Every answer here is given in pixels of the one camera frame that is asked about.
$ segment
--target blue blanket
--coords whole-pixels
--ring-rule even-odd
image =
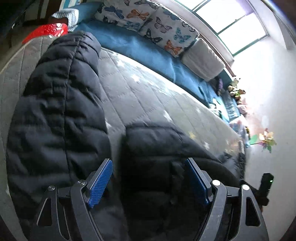
[[[91,32],[102,47],[143,64],[186,90],[205,106],[208,107],[208,104],[212,103],[215,98],[222,107],[225,107],[221,97],[217,96],[212,86],[182,64],[180,58],[174,58],[170,53],[144,39],[138,33],[98,20],[82,21],[76,30]],[[222,115],[225,121],[229,121],[226,109]]]

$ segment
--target black puffer jacket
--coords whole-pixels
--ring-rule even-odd
[[[7,141],[7,174],[25,234],[49,185],[71,186],[111,157],[100,101],[100,50],[90,33],[58,38],[17,103]]]
[[[90,33],[55,40],[16,106],[7,142],[10,194],[25,235],[49,185],[71,186],[112,158],[98,78],[100,44]],[[121,196],[111,181],[92,215],[105,241],[192,240],[204,213],[194,203],[184,161],[225,185],[235,171],[170,123],[127,127]]]

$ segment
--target red basket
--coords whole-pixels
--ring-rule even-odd
[[[24,40],[23,44],[27,43],[33,38],[49,35],[54,37],[60,37],[61,35],[68,33],[68,26],[65,23],[52,23],[41,25],[31,32]]]

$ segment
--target orange butterfly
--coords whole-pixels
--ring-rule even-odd
[[[182,47],[173,46],[172,42],[170,40],[167,41],[167,45],[165,46],[166,51],[172,50],[175,55],[177,55],[181,49],[182,49]]]
[[[146,20],[146,17],[149,16],[149,13],[148,12],[145,12],[142,14],[142,12],[139,12],[137,9],[133,9],[131,11],[131,13],[129,13],[126,17],[127,18],[133,18],[133,17],[137,17],[137,18],[140,18],[142,19],[143,21]]]

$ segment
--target blue butterfly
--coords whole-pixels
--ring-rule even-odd
[[[148,18],[148,19],[146,20],[146,22],[143,24],[143,26],[146,26],[146,25],[147,25],[148,23],[150,23],[152,20],[153,20],[152,18]]]
[[[178,18],[173,12],[163,8],[163,13],[167,16],[169,16],[172,20],[180,20],[180,18]]]
[[[128,22],[126,22],[126,24],[123,27],[126,29],[139,31],[141,28],[141,25],[140,25],[140,23],[133,23],[133,22],[128,21]]]
[[[123,0],[123,1],[124,1],[124,3],[125,3],[126,6],[129,6],[129,2],[130,2],[131,0]]]
[[[106,17],[106,16],[104,16],[104,18],[103,18],[103,22],[104,22],[104,23],[110,23],[110,24],[113,24],[113,25],[115,25],[115,26],[118,24],[118,21],[116,21],[116,20],[109,21],[109,20],[108,20],[108,17]]]
[[[158,8],[158,6],[155,3],[151,2],[151,1],[147,1],[147,0],[140,0],[138,2],[135,2],[134,4],[135,5],[148,4],[154,10],[156,10]]]
[[[151,40],[154,44],[159,43],[163,39],[161,37],[152,38],[151,37],[151,30],[150,29],[147,30],[146,34],[143,37],[145,39]]]
[[[192,32],[192,33],[194,33],[195,32],[195,29],[193,28],[193,27],[191,27],[188,23],[184,23],[184,22],[182,22],[182,26],[184,27],[184,28],[189,28],[189,31],[190,32]]]
[[[191,37],[191,35],[184,35],[184,36],[182,36],[181,30],[179,28],[177,28],[176,34],[174,35],[174,40],[180,39],[179,43],[182,44],[186,40],[190,39],[190,37]]]
[[[122,14],[122,10],[115,8],[114,6],[105,7],[104,8],[108,12],[113,12],[119,17],[120,19],[124,19],[124,16]]]

